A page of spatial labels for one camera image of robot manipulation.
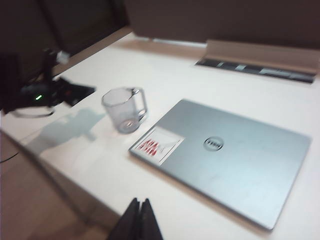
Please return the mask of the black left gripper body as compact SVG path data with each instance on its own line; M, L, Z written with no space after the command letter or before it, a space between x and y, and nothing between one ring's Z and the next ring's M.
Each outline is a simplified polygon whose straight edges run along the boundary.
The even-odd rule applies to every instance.
M64 98L65 87L67 81L64 78L57 78L56 80L43 80L44 90L42 91L42 106L54 107L61 104Z

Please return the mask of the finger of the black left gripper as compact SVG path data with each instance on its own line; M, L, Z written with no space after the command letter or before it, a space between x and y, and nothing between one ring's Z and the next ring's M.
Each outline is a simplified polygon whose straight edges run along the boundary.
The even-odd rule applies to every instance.
M65 97L87 97L96 91L95 87L73 84L62 77L59 78L59 81L62 84L62 95Z
M72 86L62 91L62 99L66 104L73 107L86 97L86 92L83 87Z

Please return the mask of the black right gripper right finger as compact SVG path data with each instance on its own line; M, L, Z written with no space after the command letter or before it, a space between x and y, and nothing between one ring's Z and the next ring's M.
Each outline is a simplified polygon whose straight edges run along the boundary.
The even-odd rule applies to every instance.
M141 240L162 240L158 222L148 198L141 205L140 210L140 239Z

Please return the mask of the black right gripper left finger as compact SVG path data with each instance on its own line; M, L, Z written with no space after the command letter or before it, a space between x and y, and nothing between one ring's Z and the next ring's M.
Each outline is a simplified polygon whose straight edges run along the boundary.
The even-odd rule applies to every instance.
M140 202L134 198L112 230L113 240L135 240Z

